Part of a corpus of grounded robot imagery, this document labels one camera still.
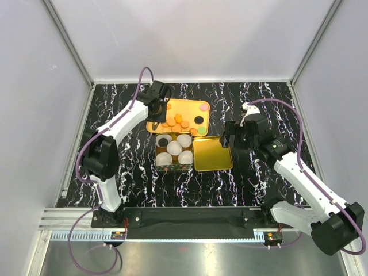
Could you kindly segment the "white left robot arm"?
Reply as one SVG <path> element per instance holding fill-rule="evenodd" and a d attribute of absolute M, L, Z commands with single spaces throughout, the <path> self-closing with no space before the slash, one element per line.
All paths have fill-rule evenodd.
<path fill-rule="evenodd" d="M 118 145 L 143 121 L 164 123 L 171 96 L 171 87 L 155 80 L 149 88 L 137 91 L 126 107 L 110 121 L 96 130 L 89 129 L 83 133 L 86 143 L 77 157 L 76 175 L 80 169 L 88 172 L 89 176 L 80 181 L 94 185 L 98 194 L 98 207 L 106 211 L 103 219 L 113 228 L 124 222 L 124 214 L 118 210 L 121 205 L 116 184 L 116 173 L 120 165 Z"/>

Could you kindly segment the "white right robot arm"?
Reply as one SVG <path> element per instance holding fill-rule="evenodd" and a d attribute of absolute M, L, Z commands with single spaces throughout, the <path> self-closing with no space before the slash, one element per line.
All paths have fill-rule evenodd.
<path fill-rule="evenodd" d="M 349 204 L 334 193 L 301 159 L 301 150 L 294 150 L 283 137 L 273 134 L 268 119 L 257 101 L 242 104 L 243 118 L 227 121 L 220 138 L 226 148 L 254 151 L 255 155 L 284 177 L 306 199 L 310 210 L 296 207 L 285 200 L 271 200 L 261 213 L 264 226 L 274 228 L 286 224 L 310 236 L 326 255 L 338 251 L 362 255 L 367 241 L 362 233 L 365 211 L 357 202 Z"/>

